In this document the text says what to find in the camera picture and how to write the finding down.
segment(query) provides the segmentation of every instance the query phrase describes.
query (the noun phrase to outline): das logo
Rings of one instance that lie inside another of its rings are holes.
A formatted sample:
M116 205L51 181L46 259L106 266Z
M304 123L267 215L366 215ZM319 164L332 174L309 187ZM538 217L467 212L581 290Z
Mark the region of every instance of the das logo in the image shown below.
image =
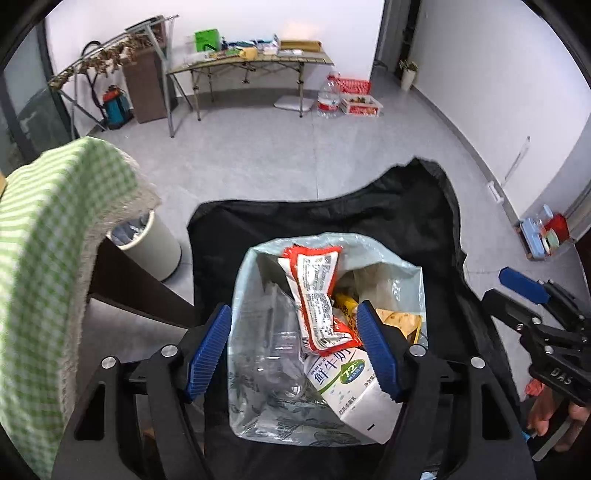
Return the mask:
M550 375L556 378L556 380L560 380L565 385L570 385L573 381L572 377L567 377L566 374L560 368L555 368L554 370L552 370L550 372Z

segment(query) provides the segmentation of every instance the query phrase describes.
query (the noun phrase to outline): door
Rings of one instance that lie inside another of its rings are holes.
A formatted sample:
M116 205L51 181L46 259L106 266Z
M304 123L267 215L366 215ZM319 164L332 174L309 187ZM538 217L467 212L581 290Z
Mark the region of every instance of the door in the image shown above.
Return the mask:
M410 0L386 0L378 36L376 60L386 65L390 72L398 67L398 58L404 39Z

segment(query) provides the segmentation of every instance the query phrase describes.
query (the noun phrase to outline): plastic bag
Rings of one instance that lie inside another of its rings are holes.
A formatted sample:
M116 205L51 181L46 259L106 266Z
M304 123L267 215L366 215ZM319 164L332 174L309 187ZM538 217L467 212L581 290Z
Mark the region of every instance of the plastic bag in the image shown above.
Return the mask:
M375 302L374 307L422 315L421 336L422 343L425 342L422 270L376 240L355 233L324 233L257 245L246 253L234 288L232 331L228 339L230 426L241 438L268 443L300 446L373 443L343 424L312 386L306 386L297 400L286 401L269 394L268 384L254 373L258 345L268 325L265 321L269 315L269 301L265 299L269 297L268 285L275 283L283 292L290 291L277 257L294 244L312 248L342 246L336 288L349 284L359 292L360 300Z

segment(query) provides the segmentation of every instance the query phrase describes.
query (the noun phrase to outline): green checkered cloth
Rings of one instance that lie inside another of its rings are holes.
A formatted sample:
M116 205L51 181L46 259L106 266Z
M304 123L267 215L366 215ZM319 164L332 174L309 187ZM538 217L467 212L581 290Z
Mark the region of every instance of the green checkered cloth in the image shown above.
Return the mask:
M140 205L136 167L85 137L13 172L0 199L0 423L41 479L73 408L96 248L117 221L157 202Z

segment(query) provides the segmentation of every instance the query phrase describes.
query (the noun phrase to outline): hanging dried items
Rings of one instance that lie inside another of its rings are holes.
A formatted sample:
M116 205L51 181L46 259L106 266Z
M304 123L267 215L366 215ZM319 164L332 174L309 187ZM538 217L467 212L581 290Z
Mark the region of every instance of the hanging dried items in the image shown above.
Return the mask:
M136 52L143 48L152 46L149 36L146 34L132 33L115 44L109 46L109 48L99 47L98 51L93 50L89 54L92 57L82 57L79 60L77 71L74 67L68 67L63 72L53 77L48 85L54 89L61 89L64 84L75 74L86 73L89 69L94 69L98 74L103 74L106 77L109 76L109 70L115 72L119 70L121 66L135 64L136 63Z

